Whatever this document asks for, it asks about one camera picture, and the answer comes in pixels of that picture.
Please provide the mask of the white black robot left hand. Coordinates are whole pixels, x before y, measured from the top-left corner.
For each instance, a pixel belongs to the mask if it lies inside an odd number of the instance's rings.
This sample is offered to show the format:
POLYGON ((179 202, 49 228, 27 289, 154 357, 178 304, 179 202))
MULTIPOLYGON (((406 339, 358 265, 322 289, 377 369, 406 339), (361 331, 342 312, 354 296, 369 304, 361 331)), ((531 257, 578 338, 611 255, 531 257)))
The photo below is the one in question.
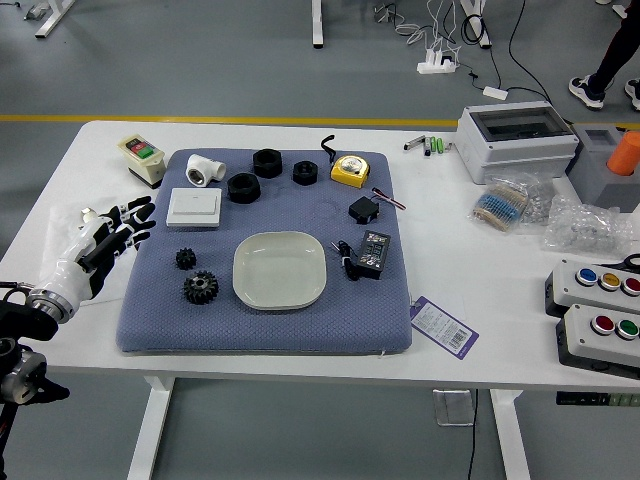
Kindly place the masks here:
POLYGON ((143 196, 85 221, 34 295, 65 302, 70 311, 96 297, 116 260, 149 238, 154 210, 152 199, 143 196))

